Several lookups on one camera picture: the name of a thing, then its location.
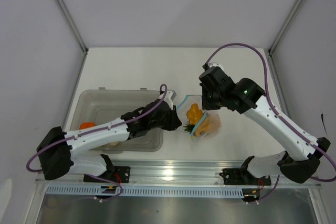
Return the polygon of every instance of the plastic bin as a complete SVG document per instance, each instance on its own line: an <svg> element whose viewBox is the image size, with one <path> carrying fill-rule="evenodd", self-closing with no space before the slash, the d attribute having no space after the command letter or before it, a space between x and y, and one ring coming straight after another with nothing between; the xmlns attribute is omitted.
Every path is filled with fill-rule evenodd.
<svg viewBox="0 0 336 224"><path fill-rule="evenodd" d="M85 122L96 125L108 123L126 112L159 98L158 91L148 90L86 90L78 100L70 130L78 130ZM120 142L117 146L104 145L95 148L107 153L122 151L155 152L161 148L163 132L152 129L147 135Z"/></svg>

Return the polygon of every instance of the gray wall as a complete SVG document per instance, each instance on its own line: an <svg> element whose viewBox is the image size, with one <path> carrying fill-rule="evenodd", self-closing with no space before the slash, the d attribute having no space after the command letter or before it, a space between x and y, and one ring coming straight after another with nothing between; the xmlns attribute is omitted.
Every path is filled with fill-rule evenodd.
<svg viewBox="0 0 336 224"><path fill-rule="evenodd" d="M14 182L2 223L20 223L36 176L26 162L62 123L82 55L54 0L0 0L0 49L0 184Z"/></svg>
<svg viewBox="0 0 336 224"><path fill-rule="evenodd" d="M268 48L295 0L65 0L88 47Z"/></svg>
<svg viewBox="0 0 336 224"><path fill-rule="evenodd" d="M336 0L307 0L274 57L292 118L315 136L331 141L328 153L336 159ZM321 177L335 175L323 160ZM323 184L336 220L336 182Z"/></svg>

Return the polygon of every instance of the white table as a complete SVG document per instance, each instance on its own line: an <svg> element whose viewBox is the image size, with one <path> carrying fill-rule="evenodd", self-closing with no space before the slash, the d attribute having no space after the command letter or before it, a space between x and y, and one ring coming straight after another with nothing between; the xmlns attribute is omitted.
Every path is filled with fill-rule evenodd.
<svg viewBox="0 0 336 224"><path fill-rule="evenodd" d="M177 93L179 104L187 94L201 94L198 76L202 65L216 48L90 48L76 94L70 109L66 129L70 129L78 98L85 90L104 87L111 90L158 90L166 83ZM259 57L245 48L226 48L212 62L224 66L226 74L237 82L243 77L264 87L263 68ZM271 81L272 100L279 107ZM219 111L220 133L207 140L191 140L186 133L164 132L163 145L156 152L123 152L113 159L164 161L243 161L248 156L266 156L284 149L259 125L237 112L225 108Z"/></svg>

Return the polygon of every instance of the orange object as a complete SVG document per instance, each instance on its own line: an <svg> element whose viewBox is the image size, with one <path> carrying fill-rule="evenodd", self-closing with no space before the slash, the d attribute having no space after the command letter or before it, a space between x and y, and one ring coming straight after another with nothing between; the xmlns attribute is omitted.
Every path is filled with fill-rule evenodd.
<svg viewBox="0 0 336 224"><path fill-rule="evenodd" d="M198 108L197 103L191 105L190 109L187 111L187 118L189 123L196 125L203 116L203 111Z"/></svg>
<svg viewBox="0 0 336 224"><path fill-rule="evenodd" d="M94 127L96 124L95 123L82 123L79 127L80 130L84 130L87 128Z"/></svg>

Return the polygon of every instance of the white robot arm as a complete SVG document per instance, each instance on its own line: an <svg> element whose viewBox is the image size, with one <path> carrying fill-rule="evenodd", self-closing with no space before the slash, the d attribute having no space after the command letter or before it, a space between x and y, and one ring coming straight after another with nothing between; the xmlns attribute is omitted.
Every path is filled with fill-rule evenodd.
<svg viewBox="0 0 336 224"><path fill-rule="evenodd" d="M316 172L322 156L316 146L326 152L330 146L326 138L317 139L306 133L286 115L275 110L267 93L254 81L243 78L234 83L217 63L205 65L204 69L199 77L204 110L226 107L237 111L258 123L286 150L267 157L248 157L240 168L240 176L244 181L284 174L294 182L304 183ZM29 160L27 169L31 172L42 171L47 180L67 173L91 174L109 179L106 174L112 163L108 156L87 156L81 153L104 144L143 136L155 127L176 130L182 123L173 106L173 95L172 91L164 92L160 99L144 108L86 130L65 133L61 127L51 129L38 146L35 156ZM29 167L36 156L39 157L41 170Z"/></svg>
<svg viewBox="0 0 336 224"><path fill-rule="evenodd" d="M246 176L245 180L249 180L248 177L251 176L261 178L265 175L284 174L294 182L304 183L316 172L322 154L312 145L326 152L330 142L325 137L317 139L308 134L275 109L267 93L254 81L243 78L234 83L217 63L204 68L205 71L200 76L203 109L226 107L237 111L258 123L286 150L267 157L248 157L241 167L241 176Z"/></svg>

